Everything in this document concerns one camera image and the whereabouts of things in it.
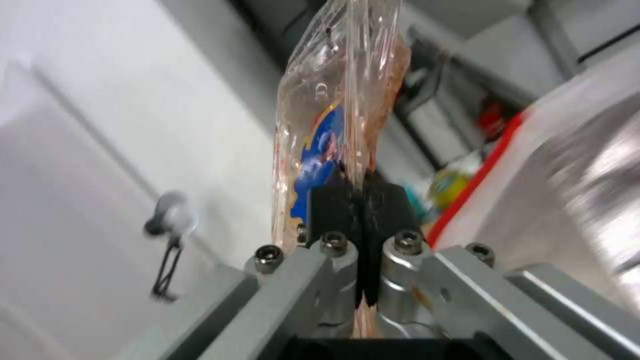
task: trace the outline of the white panel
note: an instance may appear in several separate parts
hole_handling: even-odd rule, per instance
[[[241,24],[231,9],[215,11]],[[212,34],[237,29],[224,24]],[[234,53],[244,45],[233,36],[212,41],[234,54],[227,61],[268,71]],[[226,262],[239,266],[270,241],[272,129],[159,3],[0,0],[0,67],[15,56],[32,61],[157,192],[184,190],[202,215],[200,234]],[[226,75],[252,84],[251,73]]]
[[[104,359],[161,315],[154,200],[23,71],[0,93],[0,357]],[[172,289],[210,261],[187,246]]]

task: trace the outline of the plastic bag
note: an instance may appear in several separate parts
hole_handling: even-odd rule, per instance
[[[340,173],[355,188],[375,168],[376,141],[393,107],[410,51],[400,0],[331,0],[312,19],[278,87],[273,167],[273,242],[296,246],[307,193]]]
[[[640,313],[638,138],[640,47],[513,119],[430,245],[485,243],[508,269],[552,263]]]

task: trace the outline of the metal cylinder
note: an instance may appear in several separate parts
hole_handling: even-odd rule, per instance
[[[263,245],[255,251],[255,269],[260,274],[272,274],[282,261],[284,254],[276,245]]]
[[[325,254],[328,251],[323,241],[315,242],[311,246],[311,250]],[[347,240],[343,255],[331,257],[330,259],[333,270],[330,291],[332,292],[333,301],[320,319],[317,333],[324,334],[325,331],[333,333],[339,327],[341,329],[339,333],[344,333],[345,337],[348,337],[351,331],[348,331],[343,326],[353,328],[353,311],[356,306],[356,278],[358,275],[358,249]]]
[[[394,237],[394,248],[402,255],[418,255],[422,252],[422,235],[415,231],[400,231]]]
[[[437,337],[433,315],[415,293],[420,265],[430,255],[426,242],[414,231],[401,231],[383,244],[377,322],[385,337]]]
[[[347,252],[349,240],[340,231],[329,231],[321,239],[322,251],[330,258],[339,258]]]

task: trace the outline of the machine part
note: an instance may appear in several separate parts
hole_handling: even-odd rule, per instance
[[[151,287],[153,297],[167,302],[177,299],[176,295],[169,292],[169,285],[182,254],[182,239],[191,234],[197,224],[198,216],[189,205],[186,195],[174,190],[160,196],[154,214],[144,226],[149,236],[167,234],[169,237],[156,281]],[[168,263],[171,263],[171,266],[165,271]]]
[[[145,232],[149,236],[168,234],[171,238],[182,238],[192,233],[197,225],[198,215],[186,195],[172,190],[158,199],[153,216],[145,223]]]
[[[156,281],[151,287],[151,295],[153,297],[167,302],[174,302],[178,299],[178,296],[169,292],[169,285],[171,285],[171,280],[175,274],[175,269],[178,266],[178,260],[180,260],[181,254],[182,242],[180,241],[180,238],[170,238],[169,242],[166,244],[166,249],[164,250],[164,256],[160,263],[160,269],[158,269]],[[171,267],[165,272],[165,268],[168,263],[171,263]]]
[[[276,358],[293,336],[308,337],[332,303],[332,267],[298,247],[199,359]]]
[[[298,246],[305,246],[307,244],[307,228],[305,227],[305,224],[298,224],[296,231],[298,236],[296,238]]]
[[[472,339],[292,339],[281,360],[289,359],[430,359],[511,360],[489,337]]]
[[[330,258],[339,258],[347,252],[348,244],[340,231],[329,231],[322,237],[322,252]]]
[[[557,64],[558,70],[565,80],[569,80],[584,72],[585,68],[579,61],[578,50],[571,43],[562,24],[556,19],[549,2],[549,0],[533,2],[528,11],[529,18]]]
[[[495,253],[489,246],[483,243],[469,243],[465,246],[465,249],[490,268],[495,265]]]
[[[394,249],[402,255],[419,255],[422,252],[424,238],[415,231],[400,231],[394,237]]]
[[[344,238],[343,255],[331,257],[333,278],[329,280],[329,290],[333,293],[333,302],[325,309],[319,327],[336,327],[351,321],[356,308],[356,278],[358,276],[358,249]],[[311,250],[326,254],[326,242],[317,242]]]
[[[640,358],[640,322],[550,264],[507,279],[614,359]]]
[[[353,335],[353,309],[351,309],[351,318],[344,323],[338,325],[330,325],[321,323],[316,327],[311,338],[314,339],[348,339]]]
[[[443,338],[439,327],[421,323],[397,323],[379,311],[376,313],[376,330],[385,339],[439,339]]]
[[[376,181],[365,183],[360,221],[363,246],[358,248],[358,282],[367,305],[373,306],[380,294],[384,244],[400,232],[415,232],[418,239],[424,237],[406,191],[396,184]]]
[[[430,255],[422,236],[413,231],[400,231],[383,245],[377,324],[384,337],[439,337],[430,305],[415,285],[420,265]]]
[[[255,251],[253,256],[256,271],[264,275],[272,274],[276,271],[283,260],[284,253],[276,245],[263,245]]]
[[[226,265],[216,265],[194,292],[168,308],[113,360],[196,359],[258,290],[254,277]]]
[[[418,279],[450,337],[484,332],[517,359],[608,359],[461,247],[424,259]]]

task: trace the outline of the white wall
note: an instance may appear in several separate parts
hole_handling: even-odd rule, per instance
[[[152,0],[0,0],[0,69],[32,63],[155,191],[186,191],[208,246],[240,265],[270,241],[271,129],[261,121],[273,121],[275,93],[253,90],[247,74],[276,70],[242,56],[240,19],[215,12],[225,23],[210,49],[234,59],[223,69]]]

